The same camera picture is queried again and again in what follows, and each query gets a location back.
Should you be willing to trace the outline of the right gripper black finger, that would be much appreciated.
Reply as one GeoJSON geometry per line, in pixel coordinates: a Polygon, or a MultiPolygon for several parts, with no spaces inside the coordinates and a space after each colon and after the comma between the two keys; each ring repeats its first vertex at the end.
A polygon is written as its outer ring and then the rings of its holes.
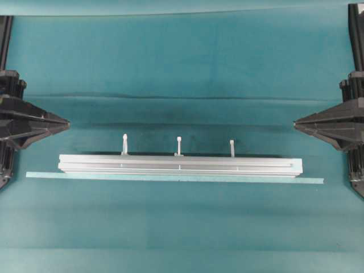
{"type": "Polygon", "coordinates": [[[363,124],[294,124],[294,128],[331,144],[338,151],[363,145],[363,124]]]}
{"type": "Polygon", "coordinates": [[[348,100],[319,113],[314,113],[294,122],[295,125],[306,123],[328,123],[335,121],[363,118],[363,98],[348,100]]]}

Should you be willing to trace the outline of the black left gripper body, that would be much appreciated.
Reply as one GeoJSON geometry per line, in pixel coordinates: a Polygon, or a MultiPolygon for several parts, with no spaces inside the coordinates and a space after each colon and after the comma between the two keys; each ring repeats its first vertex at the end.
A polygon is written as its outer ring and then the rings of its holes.
{"type": "MultiPolygon", "coordinates": [[[[19,78],[17,71],[1,70],[1,126],[5,125],[6,120],[14,118],[4,111],[10,110],[10,99],[22,100],[26,87],[27,83],[19,78]]],[[[6,142],[2,135],[4,132],[1,129],[1,182],[8,182],[13,176],[15,148],[6,142]]]]}

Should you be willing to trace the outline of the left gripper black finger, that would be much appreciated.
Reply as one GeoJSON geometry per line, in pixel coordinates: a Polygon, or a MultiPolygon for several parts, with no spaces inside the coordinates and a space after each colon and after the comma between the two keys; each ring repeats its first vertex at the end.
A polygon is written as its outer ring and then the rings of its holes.
{"type": "Polygon", "coordinates": [[[1,96],[1,114],[23,121],[39,121],[66,125],[68,120],[47,112],[27,101],[11,96],[1,96]]]}
{"type": "Polygon", "coordinates": [[[33,127],[29,133],[16,133],[9,136],[2,136],[1,141],[4,141],[16,150],[24,150],[35,142],[70,129],[70,126],[71,124],[67,123],[66,125],[49,125],[45,128],[33,127]]]}

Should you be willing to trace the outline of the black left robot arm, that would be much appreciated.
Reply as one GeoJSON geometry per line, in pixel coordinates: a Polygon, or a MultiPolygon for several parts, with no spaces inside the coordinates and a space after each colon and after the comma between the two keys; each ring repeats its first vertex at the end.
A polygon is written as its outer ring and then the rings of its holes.
{"type": "Polygon", "coordinates": [[[1,16],[1,188],[13,176],[17,151],[70,128],[66,119],[25,101],[27,83],[5,69],[12,24],[12,16],[1,16]]]}

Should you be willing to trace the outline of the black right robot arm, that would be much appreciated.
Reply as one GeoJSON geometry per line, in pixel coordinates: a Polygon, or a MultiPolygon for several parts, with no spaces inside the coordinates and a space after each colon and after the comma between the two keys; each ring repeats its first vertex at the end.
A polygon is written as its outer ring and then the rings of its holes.
{"type": "Polygon", "coordinates": [[[363,4],[348,5],[348,26],[355,71],[339,84],[343,102],[300,118],[294,128],[347,153],[351,184],[363,182],[363,4]]]}

